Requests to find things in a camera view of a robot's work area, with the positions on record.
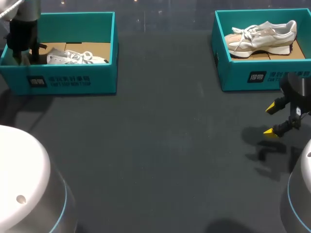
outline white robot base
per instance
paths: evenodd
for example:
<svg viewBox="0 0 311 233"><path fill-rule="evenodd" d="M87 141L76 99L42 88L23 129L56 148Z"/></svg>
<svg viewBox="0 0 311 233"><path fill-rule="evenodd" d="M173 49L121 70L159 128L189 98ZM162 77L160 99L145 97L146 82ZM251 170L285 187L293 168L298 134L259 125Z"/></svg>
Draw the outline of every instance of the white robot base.
<svg viewBox="0 0 311 233"><path fill-rule="evenodd" d="M287 233L311 233L311 140L291 173L280 203Z"/></svg>
<svg viewBox="0 0 311 233"><path fill-rule="evenodd" d="M75 201L30 134L0 126L0 233L74 233Z"/></svg>

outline table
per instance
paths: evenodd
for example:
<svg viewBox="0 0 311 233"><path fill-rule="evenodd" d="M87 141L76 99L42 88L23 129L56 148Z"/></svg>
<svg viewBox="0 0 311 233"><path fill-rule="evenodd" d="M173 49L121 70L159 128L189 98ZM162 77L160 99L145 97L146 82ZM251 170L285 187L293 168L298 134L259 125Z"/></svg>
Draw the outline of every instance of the table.
<svg viewBox="0 0 311 233"><path fill-rule="evenodd" d="M279 202L311 117L279 140L279 92L222 92L210 31L120 32L115 96L13 97L77 201L78 233L283 233Z"/></svg>

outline robotic arm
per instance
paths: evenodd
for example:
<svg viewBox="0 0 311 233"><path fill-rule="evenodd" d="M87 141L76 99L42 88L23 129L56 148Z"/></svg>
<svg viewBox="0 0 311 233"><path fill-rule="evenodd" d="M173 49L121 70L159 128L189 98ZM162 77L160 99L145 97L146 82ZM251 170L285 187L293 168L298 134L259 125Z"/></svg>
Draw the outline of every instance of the robotic arm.
<svg viewBox="0 0 311 233"><path fill-rule="evenodd" d="M301 78L295 73L289 73L280 80L280 88L284 96L277 98L266 110L274 114L290 104L290 116L288 120L279 125L274 125L264 132L269 137L282 137L287 131L301 126L303 114L311 112L311 79Z"/></svg>
<svg viewBox="0 0 311 233"><path fill-rule="evenodd" d="M41 15L40 0L0 0L0 18L10 21L7 45L13 57L21 63L21 52L32 50L33 61L39 59L37 20Z"/></svg>

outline sneaker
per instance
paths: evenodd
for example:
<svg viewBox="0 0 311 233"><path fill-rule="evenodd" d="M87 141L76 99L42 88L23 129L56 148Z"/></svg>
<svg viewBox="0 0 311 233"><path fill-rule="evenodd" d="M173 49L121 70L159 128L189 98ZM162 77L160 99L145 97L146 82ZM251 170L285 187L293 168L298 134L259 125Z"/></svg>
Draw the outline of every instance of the sneaker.
<svg viewBox="0 0 311 233"><path fill-rule="evenodd" d="M268 21L260 25L252 25L242 30L232 28L233 34L225 37L229 53L247 58L253 52L262 50L272 54L288 55L290 45L297 34L297 24L294 20L286 24L272 24Z"/></svg>
<svg viewBox="0 0 311 233"><path fill-rule="evenodd" d="M48 64L100 64L108 63L104 58L93 56L89 51L78 53L71 50L61 51L53 48L47 55Z"/></svg>

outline open box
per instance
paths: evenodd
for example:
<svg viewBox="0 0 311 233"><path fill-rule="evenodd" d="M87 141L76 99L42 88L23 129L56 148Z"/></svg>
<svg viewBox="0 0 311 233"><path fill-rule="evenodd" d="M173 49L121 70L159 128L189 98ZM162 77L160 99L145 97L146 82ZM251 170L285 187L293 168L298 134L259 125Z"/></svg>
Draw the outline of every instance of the open box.
<svg viewBox="0 0 311 233"><path fill-rule="evenodd" d="M0 73L13 93L116 93L119 45L114 12L42 14L38 20L38 39L47 43L48 48L80 53L88 50L95 56L105 56L108 63L18 66L12 50L6 46L0 59Z"/></svg>
<svg viewBox="0 0 311 233"><path fill-rule="evenodd" d="M245 29L266 21L273 24L297 22L297 37L289 56L255 55L233 59L225 43L232 27ZM288 72L311 77L311 13L309 9L216 11L212 31L212 50L223 91L275 90Z"/></svg>

